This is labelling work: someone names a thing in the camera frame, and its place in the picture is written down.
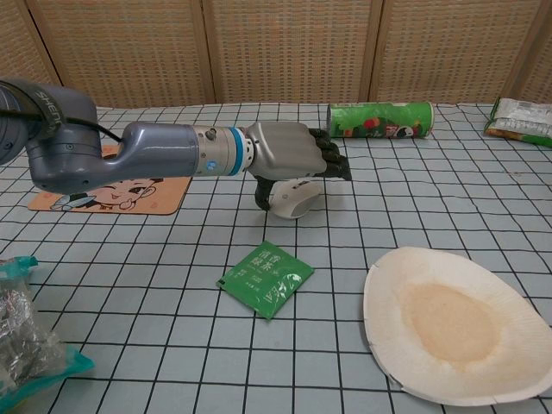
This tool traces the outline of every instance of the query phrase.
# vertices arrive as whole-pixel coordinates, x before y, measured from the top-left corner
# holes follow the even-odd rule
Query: black cable
[[[34,114],[32,112],[21,112],[18,110],[0,110],[0,116],[9,116],[12,118],[24,118],[30,121],[42,121],[42,116],[40,114]],[[90,129],[106,134],[109,138],[117,142],[122,141],[122,139],[119,136],[113,134],[107,128],[104,128],[103,126],[98,125],[97,123],[86,121],[85,119],[67,117],[66,123],[88,127]]]

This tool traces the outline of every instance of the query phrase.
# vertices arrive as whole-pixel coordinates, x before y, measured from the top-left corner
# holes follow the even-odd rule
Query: blue ring
[[[235,141],[235,164],[229,175],[236,175],[242,167],[243,142],[242,137],[240,136],[240,133],[236,128],[230,128],[230,131],[232,131],[232,135],[234,136]]]

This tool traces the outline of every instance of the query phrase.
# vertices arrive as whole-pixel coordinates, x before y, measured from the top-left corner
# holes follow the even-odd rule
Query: cartoon face
[[[411,127],[399,127],[393,136],[397,138],[405,138],[406,136],[413,136],[414,130]]]
[[[119,205],[126,210],[134,207],[140,198],[154,194],[154,184],[159,181],[159,179],[129,179],[88,191],[88,195],[93,196],[96,203]]]

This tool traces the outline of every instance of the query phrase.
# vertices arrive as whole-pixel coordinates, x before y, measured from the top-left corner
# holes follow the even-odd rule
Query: woven wall panel
[[[103,106],[177,106],[214,98],[198,1],[32,0],[31,9],[67,85]]]
[[[373,3],[204,0],[217,100],[357,101]]]
[[[44,48],[33,37],[21,0],[0,0],[0,77],[58,83]]]
[[[493,102],[540,2],[387,0],[371,100]]]
[[[552,104],[552,22],[547,24],[543,44],[535,51],[535,63],[523,73],[526,79],[520,95],[520,99],[542,104]]]

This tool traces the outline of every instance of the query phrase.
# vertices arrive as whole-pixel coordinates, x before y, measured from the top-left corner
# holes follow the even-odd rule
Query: robotic arm
[[[257,122],[247,130],[132,122],[120,149],[102,158],[96,105],[85,94],[0,79],[0,166],[25,147],[31,177],[59,194],[125,179],[204,177],[250,171],[255,201],[269,210],[273,184],[303,177],[351,180],[347,158],[325,131],[297,122]]]

